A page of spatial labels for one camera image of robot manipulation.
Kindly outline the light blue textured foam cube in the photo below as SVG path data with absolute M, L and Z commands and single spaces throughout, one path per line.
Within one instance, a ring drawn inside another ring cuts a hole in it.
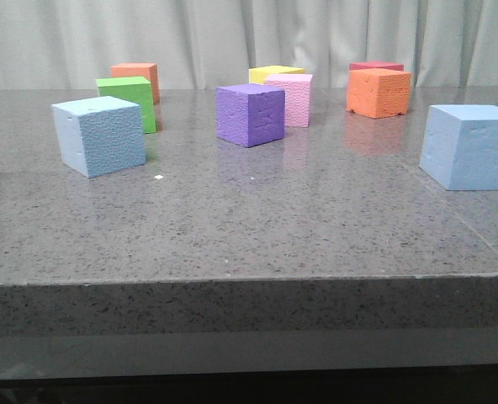
M 62 161 L 87 178 L 146 162 L 140 105 L 112 96 L 51 106 Z

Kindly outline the light blue smooth foam cube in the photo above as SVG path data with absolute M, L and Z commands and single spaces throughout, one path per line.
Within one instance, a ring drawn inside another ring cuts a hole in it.
M 431 106 L 420 168 L 446 190 L 498 190 L 498 106 Z

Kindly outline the purple foam cube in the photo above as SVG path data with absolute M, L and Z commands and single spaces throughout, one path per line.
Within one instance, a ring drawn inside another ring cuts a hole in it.
M 285 91 L 257 83 L 215 89 L 216 135 L 244 147 L 284 138 Z

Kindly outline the pink foam cube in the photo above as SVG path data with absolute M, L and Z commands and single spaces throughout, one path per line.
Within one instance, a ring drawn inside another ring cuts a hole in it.
M 271 74 L 264 83 L 285 91 L 285 125 L 308 127 L 312 74 Z

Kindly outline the yellow foam cube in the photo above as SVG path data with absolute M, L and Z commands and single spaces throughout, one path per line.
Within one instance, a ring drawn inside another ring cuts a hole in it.
M 249 69 L 249 83 L 264 84 L 271 74 L 304 74 L 305 69 L 291 66 L 261 66 Z

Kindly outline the green foam cube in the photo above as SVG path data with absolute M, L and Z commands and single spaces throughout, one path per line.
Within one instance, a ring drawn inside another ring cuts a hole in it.
M 156 132 L 151 83 L 144 77 L 106 77 L 95 80 L 99 96 L 113 96 L 140 105 L 145 133 Z

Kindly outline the orange foam cube left rear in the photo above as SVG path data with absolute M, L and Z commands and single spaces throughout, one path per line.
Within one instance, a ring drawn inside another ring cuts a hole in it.
M 110 67 L 112 77 L 144 77 L 151 83 L 153 103 L 160 101 L 158 66 L 152 62 L 125 62 Z

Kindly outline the orange foam cube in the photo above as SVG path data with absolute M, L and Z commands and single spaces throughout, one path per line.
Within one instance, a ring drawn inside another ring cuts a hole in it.
M 112 77 L 144 77 L 151 83 L 153 103 L 160 101 L 158 66 L 152 62 L 125 62 L 110 67 Z
M 383 68 L 351 70 L 346 110 L 373 119 L 407 113 L 411 74 Z

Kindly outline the orange foam cube right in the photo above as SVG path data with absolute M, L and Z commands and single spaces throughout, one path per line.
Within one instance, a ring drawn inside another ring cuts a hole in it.
M 407 113 L 411 74 L 383 68 L 351 70 L 346 110 L 373 119 Z

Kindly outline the red foam cube rear right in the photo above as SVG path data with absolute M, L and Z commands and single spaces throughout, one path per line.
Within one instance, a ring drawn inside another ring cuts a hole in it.
M 395 62 L 388 61 L 363 61 L 363 62 L 352 62 L 349 64 L 349 70 L 362 70 L 362 69 L 372 69 L 381 68 L 394 71 L 403 71 L 404 65 Z

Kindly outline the grey curtain backdrop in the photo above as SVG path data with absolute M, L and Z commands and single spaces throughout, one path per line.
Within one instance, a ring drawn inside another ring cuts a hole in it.
M 341 87 L 392 61 L 419 87 L 498 86 L 498 1 L 0 1 L 0 89 L 84 89 L 120 62 L 162 88 L 245 82 L 299 66 Z

